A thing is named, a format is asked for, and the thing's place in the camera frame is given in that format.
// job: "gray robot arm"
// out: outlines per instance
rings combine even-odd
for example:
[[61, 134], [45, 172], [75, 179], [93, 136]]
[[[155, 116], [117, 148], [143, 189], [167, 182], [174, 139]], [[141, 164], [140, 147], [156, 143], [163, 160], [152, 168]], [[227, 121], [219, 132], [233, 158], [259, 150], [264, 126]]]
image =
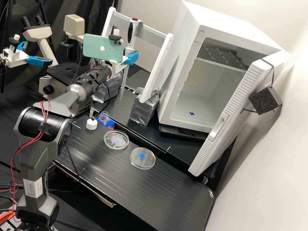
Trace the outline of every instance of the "gray robot arm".
[[59, 206], [49, 196], [43, 175], [47, 166], [61, 153], [72, 129], [70, 109], [95, 93], [111, 76], [109, 65], [99, 64], [67, 87], [66, 93], [50, 101], [49, 115], [43, 122], [40, 103], [26, 108], [18, 118], [14, 131], [21, 143], [28, 142], [42, 131], [39, 141], [25, 147], [20, 157], [24, 195], [18, 201], [16, 216], [23, 223], [51, 230]]

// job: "white label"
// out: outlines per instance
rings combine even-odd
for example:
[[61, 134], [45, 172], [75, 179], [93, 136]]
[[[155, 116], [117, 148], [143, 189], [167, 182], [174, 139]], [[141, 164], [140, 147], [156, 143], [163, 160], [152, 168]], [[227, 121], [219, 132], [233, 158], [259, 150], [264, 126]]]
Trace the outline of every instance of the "white label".
[[23, 179], [23, 189], [26, 196], [38, 198], [43, 194], [42, 178], [38, 179], [37, 181]]

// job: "red object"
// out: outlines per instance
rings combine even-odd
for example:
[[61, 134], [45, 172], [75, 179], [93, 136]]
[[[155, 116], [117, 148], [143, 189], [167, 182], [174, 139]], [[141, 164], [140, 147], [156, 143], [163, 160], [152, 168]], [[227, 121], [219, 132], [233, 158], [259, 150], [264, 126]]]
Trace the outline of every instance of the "red object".
[[4, 190], [0, 190], [0, 193], [2, 192], [8, 192], [8, 191], [11, 191], [13, 188], [9, 188], [9, 189], [4, 189]]
[[15, 213], [13, 211], [8, 211], [5, 214], [0, 216], [0, 225], [6, 222], [7, 220], [11, 219], [13, 216], [15, 216]]
[[92, 71], [92, 70], [99, 70], [99, 69], [100, 69], [99, 67], [94, 67], [94, 68], [88, 70], [87, 73], [88, 73], [89, 71]]

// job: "petri dish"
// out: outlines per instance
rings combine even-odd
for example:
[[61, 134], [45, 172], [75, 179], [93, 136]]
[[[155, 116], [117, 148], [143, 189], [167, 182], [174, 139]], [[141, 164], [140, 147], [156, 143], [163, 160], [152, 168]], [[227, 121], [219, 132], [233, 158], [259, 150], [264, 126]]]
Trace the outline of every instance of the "petri dish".
[[155, 164], [155, 155], [146, 148], [135, 148], [129, 157], [131, 163], [137, 168], [150, 169]]
[[104, 142], [113, 150], [122, 150], [127, 147], [129, 139], [126, 133], [120, 130], [112, 130], [106, 132], [104, 135]]

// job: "mint green iphone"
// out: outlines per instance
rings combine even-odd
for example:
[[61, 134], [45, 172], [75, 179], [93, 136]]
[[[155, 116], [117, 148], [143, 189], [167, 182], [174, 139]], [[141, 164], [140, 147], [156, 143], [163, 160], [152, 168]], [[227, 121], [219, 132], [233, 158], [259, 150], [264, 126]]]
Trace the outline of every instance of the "mint green iphone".
[[123, 59], [123, 40], [110, 40], [100, 35], [85, 34], [83, 36], [83, 55], [91, 58], [114, 60], [118, 63]]

